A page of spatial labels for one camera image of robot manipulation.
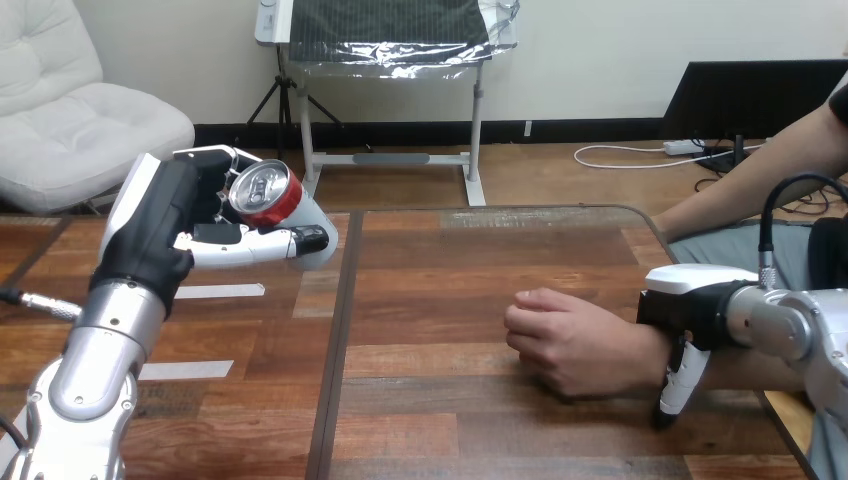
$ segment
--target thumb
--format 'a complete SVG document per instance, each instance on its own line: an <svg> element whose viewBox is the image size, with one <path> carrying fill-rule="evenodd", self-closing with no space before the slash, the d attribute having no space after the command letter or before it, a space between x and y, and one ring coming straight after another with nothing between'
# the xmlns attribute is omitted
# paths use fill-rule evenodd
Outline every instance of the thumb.
<svg viewBox="0 0 848 480"><path fill-rule="evenodd" d="M569 312L574 308L576 298L549 288L537 288L515 294L518 306L547 312Z"/></svg>

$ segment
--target power strip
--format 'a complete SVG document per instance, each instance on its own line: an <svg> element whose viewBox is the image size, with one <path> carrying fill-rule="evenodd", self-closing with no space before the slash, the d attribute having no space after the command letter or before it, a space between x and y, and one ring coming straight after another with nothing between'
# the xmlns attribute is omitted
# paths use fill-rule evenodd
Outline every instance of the power strip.
<svg viewBox="0 0 848 480"><path fill-rule="evenodd" d="M704 145L703 140L699 140L701 145ZM699 147L695 145L695 142L692 140L675 140L673 142L663 142L663 149L665 149L665 154L674 157L677 155L691 155L693 153L701 153L704 151L704 147Z"/></svg>

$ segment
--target person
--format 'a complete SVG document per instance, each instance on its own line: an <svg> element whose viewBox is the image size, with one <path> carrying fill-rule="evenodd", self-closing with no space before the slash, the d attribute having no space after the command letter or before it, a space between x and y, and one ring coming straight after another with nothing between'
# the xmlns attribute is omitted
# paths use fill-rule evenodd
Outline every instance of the person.
<svg viewBox="0 0 848 480"><path fill-rule="evenodd" d="M783 179L815 171L848 172L848 87L776 135L709 188L653 218L680 263L710 263L757 271L758 225L736 224L762 211ZM820 188L798 182L784 205ZM848 236L840 219L774 225L778 288L848 287ZM797 252L810 255L797 255ZM579 298L548 289L520 292L504 317L506 342L532 373L566 396L614 395L662 388L671 339L629 323ZM803 391L781 360L746 349L715 352L699 388ZM822 480L848 480L848 441L839 428L816 419L810 461Z"/></svg>

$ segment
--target white cable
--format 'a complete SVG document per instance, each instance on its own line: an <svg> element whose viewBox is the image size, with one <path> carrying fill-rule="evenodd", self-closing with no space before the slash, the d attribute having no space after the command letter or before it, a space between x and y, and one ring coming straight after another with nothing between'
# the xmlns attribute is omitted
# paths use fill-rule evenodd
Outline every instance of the white cable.
<svg viewBox="0 0 848 480"><path fill-rule="evenodd" d="M763 143L763 144L760 144L760 145L752 145L750 147L745 147L745 150L754 150L754 149L762 147L763 145L765 145L765 144ZM627 150L629 152L651 152L651 153L664 152L665 151L664 148L632 148L632 147L620 147L618 145L589 145L588 147L583 147L583 148L577 150L576 152L574 152L574 160L576 160L577 163L579 163L580 165L585 165L587 167L592 167L592 168L637 170L637 169L648 169L648 168L676 167L677 165L683 165L685 163L700 162L701 160L709 160L711 158L719 158L719 157L723 157L725 155L730 155L731 153L733 153L733 150L730 150L730 151L727 151L727 152L724 152L724 153L719 153L718 155L710 155L708 157L699 157L699 158L687 158L686 160L680 160L680 161L677 161L677 162L659 163L659 164L655 164L655 165L596 165L594 163L584 162L583 160L580 160L580 157L578 157L578 155L581 152L584 152L586 150L594 150L596 148L603 148L603 149L609 149L609 150Z"/></svg>

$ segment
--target baseboard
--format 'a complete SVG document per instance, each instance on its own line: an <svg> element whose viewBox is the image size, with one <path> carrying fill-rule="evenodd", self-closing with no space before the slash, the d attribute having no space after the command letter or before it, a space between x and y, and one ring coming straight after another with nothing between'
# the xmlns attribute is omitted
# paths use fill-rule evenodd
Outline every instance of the baseboard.
<svg viewBox="0 0 848 480"><path fill-rule="evenodd" d="M661 118L612 118L592 120L535 120L529 136L526 122L483 122L480 142L576 143L624 142L659 138ZM195 125L195 145L237 144L242 148L277 148L277 124ZM348 123L339 129L332 123L312 124L316 149L372 146L467 145L471 122ZM287 148L301 148L300 127L284 135Z"/></svg>

